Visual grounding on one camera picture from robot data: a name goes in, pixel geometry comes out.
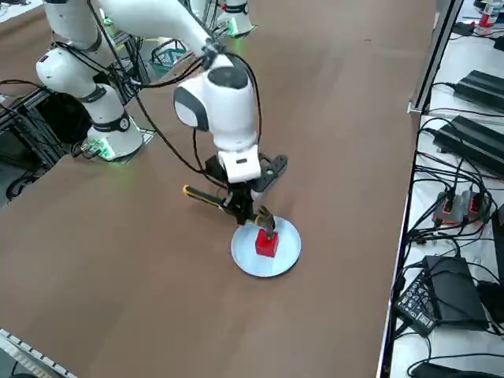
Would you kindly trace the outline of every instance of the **red block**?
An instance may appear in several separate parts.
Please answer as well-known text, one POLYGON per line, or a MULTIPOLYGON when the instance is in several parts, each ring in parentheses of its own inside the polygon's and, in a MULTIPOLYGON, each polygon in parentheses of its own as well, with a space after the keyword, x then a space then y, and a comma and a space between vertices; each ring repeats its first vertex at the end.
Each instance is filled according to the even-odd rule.
POLYGON ((255 251, 261 256, 274 258, 278 247, 278 233, 275 232, 271 239, 268 239, 265 230, 259 230, 258 238, 255 239, 255 251))

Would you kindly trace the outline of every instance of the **wire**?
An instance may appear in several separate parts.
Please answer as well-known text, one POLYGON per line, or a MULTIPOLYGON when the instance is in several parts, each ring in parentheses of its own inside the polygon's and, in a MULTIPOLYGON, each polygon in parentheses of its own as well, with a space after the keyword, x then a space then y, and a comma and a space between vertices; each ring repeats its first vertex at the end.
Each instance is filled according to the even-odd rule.
POLYGON ((18 364, 19 364, 18 361, 14 362, 14 366, 13 366, 12 371, 10 372, 10 376, 13 376, 14 374, 16 374, 16 368, 17 368, 18 364))
POLYGON ((3 84, 29 84, 29 85, 32 85, 33 87, 37 87, 38 89, 41 89, 43 91, 54 94, 54 92, 51 89, 49 89, 48 87, 44 87, 43 85, 34 83, 29 80, 20 80, 20 79, 0 80, 0 85, 3 85, 3 84))
POLYGON ((447 82, 444 82, 444 81, 440 81, 438 83, 433 83, 433 87, 435 87, 436 85, 446 85, 447 87, 450 87, 451 89, 455 89, 455 85, 456 84, 453 84, 453 83, 447 83, 447 82))
POLYGON ((497 277, 497 276, 496 276, 496 275, 495 275, 495 274, 494 274, 494 273, 493 273, 493 272, 492 272, 489 268, 487 268, 487 267, 485 267, 485 266, 482 266, 481 264, 477 264, 477 263, 475 263, 475 262, 467 262, 467 264, 468 264, 468 265, 479 266, 480 268, 482 268, 482 269, 486 270, 488 273, 490 273, 490 275, 491 275, 492 277, 494 277, 494 279, 497 281, 497 283, 498 283, 498 284, 500 284, 500 283, 501 283, 501 280, 500 280, 500 279, 499 279, 499 278, 498 278, 498 277, 497 277))
POLYGON ((202 66, 203 58, 199 57, 195 61, 191 62, 189 66, 185 69, 182 74, 174 79, 167 80, 163 83, 156 83, 156 84, 143 84, 143 83, 134 83, 137 87, 140 88, 163 88, 167 87, 169 85, 173 85, 176 83, 179 83, 186 78, 188 78, 190 75, 192 75, 197 69, 199 69, 202 66))
POLYGON ((199 167, 199 170, 202 172, 202 175, 210 182, 212 183, 213 185, 219 187, 220 189, 228 189, 228 187, 224 186, 222 183, 214 180, 212 177, 208 176, 206 174, 206 171, 205 169, 203 168, 203 165, 202 165, 202 161, 199 159, 199 155, 198 155, 198 142, 197 142, 197 138, 196 138, 196 129, 193 129, 192 131, 192 146, 193 146, 193 150, 195 152, 195 159, 196 159, 196 162, 198 163, 198 167, 199 167))
POLYGON ((502 30, 497 30, 497 31, 493 31, 492 33, 488 33, 486 35, 479 35, 479 34, 476 34, 476 33, 472 33, 471 35, 459 35, 458 37, 455 37, 455 38, 450 38, 450 41, 456 41, 460 38, 464 38, 464 37, 474 37, 474 38, 483 38, 483 39, 491 39, 492 41, 495 41, 496 38, 488 38, 489 35, 493 35, 493 34, 497 34, 497 33, 504 33, 504 31, 502 30))
MULTIPOLYGON (((21 118, 28 118, 29 120, 32 120, 32 118, 34 120, 37 120, 39 122, 43 122, 44 124, 46 124, 47 122, 45 120, 42 120, 42 119, 39 119, 39 118, 36 118, 36 117, 30 117, 29 115, 24 115, 24 114, 21 114, 19 113, 17 110, 14 110, 14 109, 11 109, 7 106, 4 106, 2 103, 0 103, 0 107, 2 107, 2 109, 4 109, 5 111, 9 112, 9 115, 11 117, 11 119, 19 126, 20 124, 18 123, 17 119, 13 116, 13 113, 21 118)), ((51 147, 58 147, 58 146, 61 146, 61 143, 57 143, 57 144, 51 144, 51 143, 46 143, 46 142, 42 142, 40 140, 38 140, 33 134, 29 133, 29 132, 19 132, 19 134, 21 135, 30 135, 30 137, 38 144, 43 144, 44 146, 51 146, 51 147)))
MULTIPOLYGON (((397 335, 394 340, 397 340, 397 339, 401 339, 402 337, 404 336, 410 336, 410 335, 418 335, 418 336, 421 336, 418 332, 407 332, 407 333, 402 333, 401 335, 397 335)), ((428 338, 428 336, 426 337, 422 337, 422 339, 425 340, 425 342, 427 343, 427 351, 428 351, 428 356, 426 358, 426 362, 428 362, 431 358, 432 358, 432 343, 431 343, 431 340, 428 338)))
POLYGON ((28 186, 30 183, 34 183, 38 180, 38 177, 26 176, 26 174, 30 172, 30 170, 24 171, 24 173, 15 179, 6 189, 6 197, 9 201, 14 200, 16 197, 19 197, 23 192, 23 189, 28 186))
POLYGON ((259 95, 258 79, 255 76, 254 71, 252 71, 252 68, 250 67, 250 65, 245 61, 245 59, 243 59, 242 57, 240 57, 238 54, 235 54, 235 53, 226 53, 226 54, 228 56, 235 57, 236 59, 241 61, 245 65, 245 67, 248 71, 248 74, 252 78, 252 84, 254 85, 254 89, 255 89, 255 101, 258 104, 258 116, 259 116, 258 144, 259 144, 261 141, 261 136, 262 136, 262 110, 261 110, 261 96, 259 95))
POLYGON ((435 357, 430 357, 430 358, 425 358, 423 360, 419 360, 415 363, 413 363, 407 370, 408 376, 413 377, 411 375, 411 369, 414 368, 415 366, 419 364, 423 364, 424 362, 430 362, 434 360, 442 360, 442 359, 449 359, 449 358, 463 358, 463 357, 497 357, 497 358, 504 358, 504 354, 494 354, 494 353, 467 353, 467 354, 452 354, 452 355, 445 355, 445 356, 435 356, 435 357))
POLYGON ((210 20, 210 28, 213 28, 215 26, 215 19, 217 17, 217 7, 219 6, 219 2, 215 0, 215 6, 213 7, 213 15, 212 19, 210 20))
POLYGON ((481 112, 476 112, 474 110, 463 110, 463 109, 455 109, 455 108, 434 108, 430 109, 428 113, 432 112, 437 112, 439 110, 449 110, 451 112, 459 112, 459 113, 469 113, 469 114, 476 114, 478 116, 485 116, 485 117, 497 117, 497 118, 504 118, 504 114, 489 114, 489 113, 481 113, 481 112))
MULTIPOLYGON (((93 7, 92 3, 91 3, 91 0, 87 0, 87 5, 91 11, 91 14, 93 15, 93 18, 94 20, 96 21, 96 24, 98 25, 98 27, 100 28, 100 31, 102 32, 102 34, 104 35, 104 38, 107 42, 107 44, 109 45, 109 48, 112 50, 112 54, 113 56, 116 58, 116 61, 118 63, 118 65, 120 66, 120 69, 124 72, 124 74, 127 74, 126 73, 126 68, 124 67, 123 65, 123 62, 120 60, 120 57, 119 55, 117 54, 116 50, 113 48, 113 44, 112 42, 110 41, 109 39, 109 36, 107 35, 106 33, 106 30, 104 29, 101 21, 100 21, 100 17, 99 15, 96 13, 95 11, 95 8, 93 7)), ((198 173, 198 174, 203 174, 202 170, 201 169, 197 169, 195 167, 193 167, 191 165, 191 163, 189 163, 180 153, 179 151, 177 151, 177 149, 168 141, 168 139, 166 138, 165 134, 163 134, 161 132, 161 130, 158 128, 158 126, 154 123, 154 121, 152 120, 152 118, 150 117, 149 113, 147 112, 147 110, 145 109, 145 106, 139 96, 138 93, 135 93, 135 99, 136 101, 138 102, 139 104, 139 107, 140 107, 140 110, 142 110, 142 113, 143 115, 145 116, 145 118, 147 119, 147 121, 149 122, 149 124, 152 126, 152 128, 156 131, 156 133, 159 135, 159 137, 161 138, 161 140, 166 144, 166 146, 168 146, 168 148, 175 154, 175 156, 177 156, 177 158, 182 161, 182 163, 184 165, 186 165, 191 171, 195 172, 195 173, 198 173)))

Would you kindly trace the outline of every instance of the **power adapter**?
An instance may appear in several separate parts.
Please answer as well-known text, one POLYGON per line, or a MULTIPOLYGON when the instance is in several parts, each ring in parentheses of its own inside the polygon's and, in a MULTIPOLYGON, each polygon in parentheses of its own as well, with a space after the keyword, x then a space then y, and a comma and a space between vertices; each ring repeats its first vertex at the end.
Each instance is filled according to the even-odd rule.
POLYGON ((504 112, 504 79, 473 70, 454 85, 454 96, 504 112))
POLYGON ((473 331, 487 329, 487 316, 465 259, 426 256, 423 263, 439 324, 473 331))

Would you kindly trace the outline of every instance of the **brown tabletop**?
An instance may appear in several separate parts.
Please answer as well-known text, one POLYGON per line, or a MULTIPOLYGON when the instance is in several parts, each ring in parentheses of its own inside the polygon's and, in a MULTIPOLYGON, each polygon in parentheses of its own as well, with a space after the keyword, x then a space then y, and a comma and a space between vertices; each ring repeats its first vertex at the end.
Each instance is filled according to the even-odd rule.
MULTIPOLYGON (((65 157, 0 214, 0 327, 82 378, 372 376, 433 6, 251 2, 259 28, 235 49, 258 76, 261 149, 290 158, 266 199, 302 236, 287 275, 234 265, 233 219, 182 196, 210 186, 156 138, 124 166, 65 157)), ((191 158, 170 90, 142 97, 191 158)))

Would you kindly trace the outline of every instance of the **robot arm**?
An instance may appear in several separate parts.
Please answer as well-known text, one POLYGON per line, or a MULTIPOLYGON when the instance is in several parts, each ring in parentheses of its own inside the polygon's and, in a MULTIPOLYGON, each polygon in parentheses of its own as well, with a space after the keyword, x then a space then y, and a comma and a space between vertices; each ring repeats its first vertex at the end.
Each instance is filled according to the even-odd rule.
POLYGON ((261 177, 252 83, 245 71, 217 52, 200 21, 177 0, 100 0, 99 3, 119 29, 142 37, 180 39, 196 56, 211 60, 208 70, 175 90, 177 116, 190 127, 212 132, 229 183, 261 177))

